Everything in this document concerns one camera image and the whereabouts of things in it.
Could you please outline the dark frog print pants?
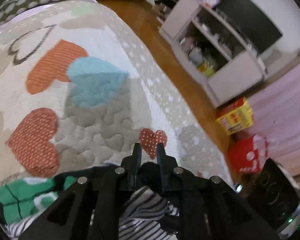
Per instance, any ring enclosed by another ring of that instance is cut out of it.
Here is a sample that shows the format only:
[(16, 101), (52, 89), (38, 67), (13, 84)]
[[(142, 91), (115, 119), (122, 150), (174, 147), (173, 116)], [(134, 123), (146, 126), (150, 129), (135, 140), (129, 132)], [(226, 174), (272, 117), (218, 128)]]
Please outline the dark frog print pants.
[[(87, 178), (83, 203), (78, 215), (93, 217), (98, 199), (95, 179), (103, 179), (117, 166), (108, 164), (85, 170), (61, 173), (52, 178), (27, 177), (0, 187), (0, 239), (19, 239), (22, 233), (81, 177)], [(180, 235), (179, 209), (154, 192), (160, 180), (158, 164), (140, 166), (138, 181), (142, 187), (124, 192), (119, 210), (119, 239), (170, 239)]]

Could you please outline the red white box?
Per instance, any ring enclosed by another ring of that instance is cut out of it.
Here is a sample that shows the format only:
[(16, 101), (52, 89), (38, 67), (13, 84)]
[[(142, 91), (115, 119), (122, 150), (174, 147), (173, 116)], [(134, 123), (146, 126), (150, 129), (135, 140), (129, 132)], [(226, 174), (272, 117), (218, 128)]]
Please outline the red white box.
[(234, 144), (228, 152), (235, 173), (258, 173), (268, 159), (268, 143), (265, 137), (254, 135)]

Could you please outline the yellow cardboard box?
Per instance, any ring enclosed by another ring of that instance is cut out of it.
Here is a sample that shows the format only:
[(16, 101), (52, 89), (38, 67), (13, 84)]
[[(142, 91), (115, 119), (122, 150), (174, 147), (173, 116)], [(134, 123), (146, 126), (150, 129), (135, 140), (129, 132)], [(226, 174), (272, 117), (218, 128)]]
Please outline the yellow cardboard box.
[(253, 126), (254, 113), (245, 97), (242, 97), (228, 106), (219, 109), (216, 122), (221, 125), (227, 135), (240, 132)]

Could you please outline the heart pattern bedspread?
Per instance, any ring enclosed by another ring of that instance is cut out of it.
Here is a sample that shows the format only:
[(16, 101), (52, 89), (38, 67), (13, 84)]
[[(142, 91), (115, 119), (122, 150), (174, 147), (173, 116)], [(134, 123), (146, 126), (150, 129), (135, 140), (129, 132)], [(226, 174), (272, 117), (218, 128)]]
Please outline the heart pattern bedspread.
[(178, 88), (111, 9), (61, 2), (0, 27), (0, 186), (118, 164), (142, 133), (195, 175), (232, 184)]

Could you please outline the white shelf tv unit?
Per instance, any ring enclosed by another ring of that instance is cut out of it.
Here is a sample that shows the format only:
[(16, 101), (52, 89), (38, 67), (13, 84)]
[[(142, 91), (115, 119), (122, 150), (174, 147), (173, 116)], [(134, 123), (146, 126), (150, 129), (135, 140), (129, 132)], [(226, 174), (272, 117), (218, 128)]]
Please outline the white shelf tv unit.
[(154, 0), (159, 34), (215, 107), (260, 83), (266, 67), (260, 54), (214, 11), (221, 0)]

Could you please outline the black television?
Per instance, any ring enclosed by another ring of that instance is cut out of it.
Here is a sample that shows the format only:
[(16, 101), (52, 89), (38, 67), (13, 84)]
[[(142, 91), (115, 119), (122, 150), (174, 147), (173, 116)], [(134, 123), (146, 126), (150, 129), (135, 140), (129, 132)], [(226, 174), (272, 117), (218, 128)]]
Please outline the black television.
[(281, 30), (251, 0), (221, 0), (213, 9), (247, 38), (259, 54), (283, 36)]

